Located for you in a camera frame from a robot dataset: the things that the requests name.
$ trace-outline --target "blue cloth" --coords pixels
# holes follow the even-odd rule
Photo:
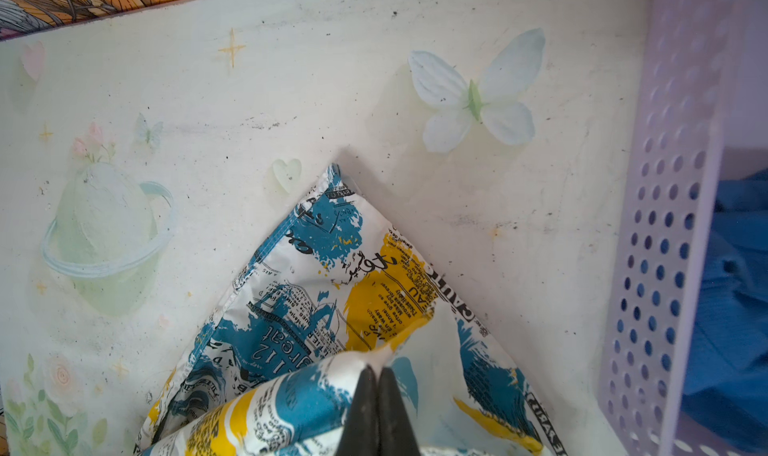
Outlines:
[[[768,449],[768,170],[717,187],[681,407],[742,451]]]

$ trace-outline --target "perforated basket side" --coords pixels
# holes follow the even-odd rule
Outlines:
[[[629,454],[675,442],[742,0],[654,0],[598,398]]]

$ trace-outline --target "butterfly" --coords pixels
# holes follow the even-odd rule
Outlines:
[[[156,150],[160,147],[160,133],[163,132],[163,122],[159,122],[149,129],[147,125],[147,118],[143,114],[139,113],[139,117],[136,119],[136,141],[139,144],[146,144],[152,150]]]
[[[542,67],[544,32],[520,34],[499,53],[475,83],[428,51],[411,51],[413,86],[437,114],[427,121],[422,137],[430,153],[447,153],[462,142],[472,122],[484,124],[504,144],[529,142],[534,134],[531,111],[517,101]]]

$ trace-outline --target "pink heart print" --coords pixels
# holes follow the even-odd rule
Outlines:
[[[43,43],[38,41],[32,46],[25,44],[22,50],[22,66],[24,66],[24,70],[27,71],[29,77],[36,81],[42,76],[45,66],[45,48]]]

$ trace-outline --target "table surface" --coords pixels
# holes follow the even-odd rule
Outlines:
[[[161,182],[179,211],[146,303],[127,317],[74,318],[109,327],[88,347],[103,351],[105,384],[135,392],[123,417],[143,420],[145,393],[159,391],[221,290],[335,161],[521,366],[569,453],[622,454],[594,395],[649,8],[188,0],[0,43],[0,382],[21,380],[37,346],[85,344],[68,333],[72,319],[46,316],[26,295],[74,174],[74,138],[96,121],[117,141],[120,167]],[[532,28],[546,37],[521,98],[533,141],[504,146],[475,125],[450,154],[427,153],[421,132],[434,111],[413,89],[408,53],[429,50],[476,80]],[[234,66],[220,51],[232,34],[244,46]],[[38,40],[47,57],[34,84],[19,55]],[[164,123],[143,159],[130,149],[139,113]],[[270,171],[277,158],[302,163],[290,194]]]

